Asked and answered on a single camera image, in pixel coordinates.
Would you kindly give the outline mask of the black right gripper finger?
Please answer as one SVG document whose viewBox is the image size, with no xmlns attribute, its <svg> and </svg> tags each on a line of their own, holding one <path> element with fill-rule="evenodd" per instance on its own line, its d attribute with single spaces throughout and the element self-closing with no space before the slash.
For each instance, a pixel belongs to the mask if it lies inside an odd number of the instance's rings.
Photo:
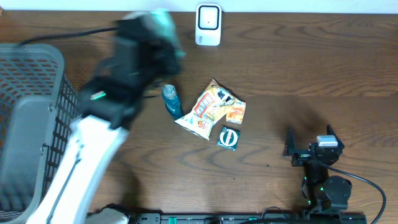
<svg viewBox="0 0 398 224">
<path fill-rule="evenodd" d="M 293 129 L 289 128 L 287 131 L 287 139 L 285 142 L 283 156 L 292 156 L 295 153 L 295 139 Z"/>
<path fill-rule="evenodd" d="M 345 148 L 345 145 L 342 143 L 342 141 L 336 135 L 336 133 L 334 132 L 334 130 L 330 124 L 328 124 L 326 126 L 326 133 L 330 137 L 330 143 L 329 143 L 330 146 L 337 147 L 338 149 Z"/>
</svg>

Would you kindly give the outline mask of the green round-logo packet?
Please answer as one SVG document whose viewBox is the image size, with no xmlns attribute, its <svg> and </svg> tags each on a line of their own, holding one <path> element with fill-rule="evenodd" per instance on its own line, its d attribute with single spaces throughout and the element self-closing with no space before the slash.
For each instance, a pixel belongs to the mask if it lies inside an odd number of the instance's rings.
<svg viewBox="0 0 398 224">
<path fill-rule="evenodd" d="M 216 145 L 230 151 L 235 151 L 238 147 L 240 135 L 241 132 L 239 130 L 223 126 Z"/>
</svg>

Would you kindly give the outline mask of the orange tissue pack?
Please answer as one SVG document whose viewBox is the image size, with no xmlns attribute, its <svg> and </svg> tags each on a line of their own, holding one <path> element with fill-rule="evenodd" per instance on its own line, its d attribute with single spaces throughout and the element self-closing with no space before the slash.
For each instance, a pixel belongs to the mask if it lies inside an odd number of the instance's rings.
<svg viewBox="0 0 398 224">
<path fill-rule="evenodd" d="M 226 114 L 226 121 L 229 123 L 242 124 L 243 118 L 246 110 L 246 102 L 237 101 L 230 108 Z"/>
</svg>

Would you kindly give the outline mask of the orange snack chip bag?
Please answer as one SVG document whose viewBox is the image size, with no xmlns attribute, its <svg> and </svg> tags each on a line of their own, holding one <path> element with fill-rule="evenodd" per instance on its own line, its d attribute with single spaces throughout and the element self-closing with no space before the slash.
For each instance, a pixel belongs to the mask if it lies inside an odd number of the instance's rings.
<svg viewBox="0 0 398 224">
<path fill-rule="evenodd" d="M 212 79 L 191 112 L 175 120 L 174 123 L 200 138 L 209 140 L 212 127 L 226 116 L 237 101 L 242 100 Z"/>
</svg>

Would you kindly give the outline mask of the white flushable wipes pack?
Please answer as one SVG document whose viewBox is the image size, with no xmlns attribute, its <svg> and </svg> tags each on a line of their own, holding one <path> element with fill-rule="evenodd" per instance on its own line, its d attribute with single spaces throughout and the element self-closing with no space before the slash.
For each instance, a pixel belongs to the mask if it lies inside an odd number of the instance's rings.
<svg viewBox="0 0 398 224">
<path fill-rule="evenodd" d="M 178 60 L 184 58 L 186 53 L 182 50 L 174 20 L 166 9 L 154 11 L 135 11 L 126 14 L 122 20 L 143 19 L 145 27 L 149 28 L 157 37 L 161 37 L 172 44 Z"/>
</svg>

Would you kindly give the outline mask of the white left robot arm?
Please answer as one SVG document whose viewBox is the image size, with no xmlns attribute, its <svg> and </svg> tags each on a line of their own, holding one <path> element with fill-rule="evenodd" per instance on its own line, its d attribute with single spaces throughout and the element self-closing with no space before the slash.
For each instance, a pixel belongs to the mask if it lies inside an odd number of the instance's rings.
<svg viewBox="0 0 398 224">
<path fill-rule="evenodd" d="M 82 86 L 78 117 L 53 181 L 29 223 L 83 223 L 113 156 L 129 136 L 148 87 L 180 72 L 182 51 L 166 15 L 118 21 L 114 54 Z"/>
</svg>

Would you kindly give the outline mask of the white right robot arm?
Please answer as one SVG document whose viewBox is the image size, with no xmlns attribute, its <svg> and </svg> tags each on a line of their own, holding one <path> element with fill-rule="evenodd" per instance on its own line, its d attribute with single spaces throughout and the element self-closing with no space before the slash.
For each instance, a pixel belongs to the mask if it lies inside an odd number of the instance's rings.
<svg viewBox="0 0 398 224">
<path fill-rule="evenodd" d="M 329 168 L 338 161 L 345 145 L 333 131 L 326 127 L 326 134 L 317 136 L 317 141 L 306 149 L 296 147 L 293 129 L 287 131 L 283 156 L 292 158 L 293 167 L 303 167 L 302 195 L 308 199 L 309 207 L 303 216 L 337 215 L 348 208 L 352 183 L 338 175 L 329 175 Z"/>
</svg>

